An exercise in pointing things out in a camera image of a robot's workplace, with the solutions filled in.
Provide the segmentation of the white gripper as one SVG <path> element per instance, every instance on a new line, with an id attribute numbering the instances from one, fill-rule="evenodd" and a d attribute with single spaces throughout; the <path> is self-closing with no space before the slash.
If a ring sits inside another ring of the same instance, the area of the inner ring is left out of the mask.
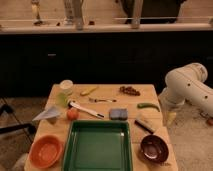
<path id="1" fill-rule="evenodd" d="M 167 126 L 171 125 L 174 119 L 176 118 L 176 107 L 174 105 L 162 103 L 162 113 L 163 113 L 163 118 L 164 122 L 166 123 Z"/>

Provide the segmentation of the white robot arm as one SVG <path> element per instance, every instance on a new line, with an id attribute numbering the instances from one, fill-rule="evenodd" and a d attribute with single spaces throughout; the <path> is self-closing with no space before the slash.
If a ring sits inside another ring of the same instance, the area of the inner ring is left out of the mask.
<path id="1" fill-rule="evenodd" d="M 166 87 L 158 96 L 165 126 L 172 123 L 186 100 L 213 115 L 213 88 L 204 84 L 207 77 L 207 69 L 200 63 L 175 68 L 166 74 Z"/>

